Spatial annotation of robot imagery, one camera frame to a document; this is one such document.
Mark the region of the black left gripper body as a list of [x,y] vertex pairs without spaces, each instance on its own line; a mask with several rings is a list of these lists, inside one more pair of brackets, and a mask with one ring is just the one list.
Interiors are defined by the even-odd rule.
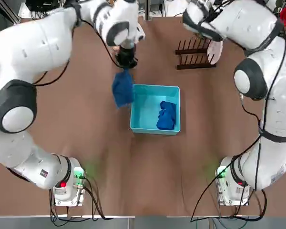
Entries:
[[136,47],[132,47],[130,49],[119,46],[119,50],[116,53],[116,60],[118,65],[121,66],[129,66],[132,59],[136,59],[135,57]]

